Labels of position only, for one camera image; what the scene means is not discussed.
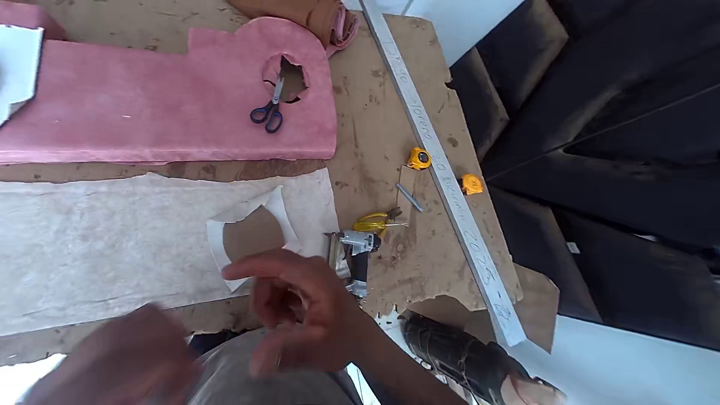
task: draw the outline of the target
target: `person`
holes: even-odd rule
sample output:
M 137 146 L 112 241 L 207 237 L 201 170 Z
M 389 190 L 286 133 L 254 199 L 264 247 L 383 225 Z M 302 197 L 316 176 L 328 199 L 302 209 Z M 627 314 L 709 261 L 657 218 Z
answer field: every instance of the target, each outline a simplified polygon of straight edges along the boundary
M 152 304 L 90 334 L 24 398 L 65 404 L 361 404 L 352 362 L 384 404 L 466 404 L 359 308 L 320 257 L 277 249 L 231 264 L 255 277 L 265 326 L 195 359 L 179 324 Z

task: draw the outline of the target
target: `gray shirt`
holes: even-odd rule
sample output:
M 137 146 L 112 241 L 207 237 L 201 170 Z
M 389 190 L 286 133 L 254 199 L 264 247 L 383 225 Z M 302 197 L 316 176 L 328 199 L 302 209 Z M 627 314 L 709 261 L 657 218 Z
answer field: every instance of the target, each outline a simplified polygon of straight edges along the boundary
M 247 332 L 200 357 L 202 374 L 188 404 L 362 405 L 345 371 L 305 370 L 270 378 L 251 377 L 250 358 L 265 333 L 266 329 Z

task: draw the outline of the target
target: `yellow pliers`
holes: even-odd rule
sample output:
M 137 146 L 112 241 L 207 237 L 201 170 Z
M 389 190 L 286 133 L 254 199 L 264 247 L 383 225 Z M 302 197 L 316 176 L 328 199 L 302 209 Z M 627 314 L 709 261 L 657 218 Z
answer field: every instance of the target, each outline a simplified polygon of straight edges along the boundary
M 375 232 L 382 239 L 385 237 L 388 226 L 407 225 L 404 223 L 387 223 L 396 219 L 402 211 L 398 207 L 391 209 L 387 213 L 372 213 L 365 215 L 355 222 L 353 229 L 358 232 Z

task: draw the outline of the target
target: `blue scissor handle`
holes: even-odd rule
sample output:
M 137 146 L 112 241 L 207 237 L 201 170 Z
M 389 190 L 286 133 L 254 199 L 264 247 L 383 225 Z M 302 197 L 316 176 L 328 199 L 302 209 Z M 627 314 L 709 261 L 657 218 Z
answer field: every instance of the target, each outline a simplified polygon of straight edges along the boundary
M 267 124 L 265 124 L 265 132 L 275 133 L 280 129 L 280 126 L 282 125 L 282 114 L 280 114 L 280 105 L 273 104 L 273 102 L 270 101 L 265 107 L 254 109 L 250 113 L 250 119 L 255 124 L 261 124 L 267 120 Z

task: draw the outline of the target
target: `white paper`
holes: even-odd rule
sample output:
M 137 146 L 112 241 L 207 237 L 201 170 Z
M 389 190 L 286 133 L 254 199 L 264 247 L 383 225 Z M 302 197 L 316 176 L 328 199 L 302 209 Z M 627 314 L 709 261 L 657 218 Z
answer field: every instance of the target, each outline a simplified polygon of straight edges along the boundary
M 338 231 L 327 169 L 233 183 L 0 183 L 0 336 L 239 294 L 217 270 L 208 219 L 280 185 L 297 252 L 326 255 L 323 233 Z
M 35 95 L 42 31 L 0 25 L 0 125 Z
M 283 246 L 283 249 L 288 249 L 295 253 L 300 252 L 302 244 L 292 229 L 292 225 L 290 225 L 290 219 L 287 217 L 287 212 L 285 212 L 285 204 L 282 200 L 281 190 L 282 186 L 277 186 L 275 190 L 271 192 L 266 192 L 248 201 L 240 202 L 224 213 L 208 220 L 207 241 L 210 244 L 212 257 L 215 259 L 215 264 L 217 264 L 219 270 L 222 270 L 223 267 L 230 264 L 230 258 L 225 252 L 225 243 L 222 237 L 225 224 L 242 221 L 261 205 L 264 206 L 280 224 L 282 235 L 285 238 L 285 246 Z M 226 280 L 225 284 L 228 285 L 230 291 L 235 291 L 247 280 L 247 278 L 243 278 L 242 280 Z

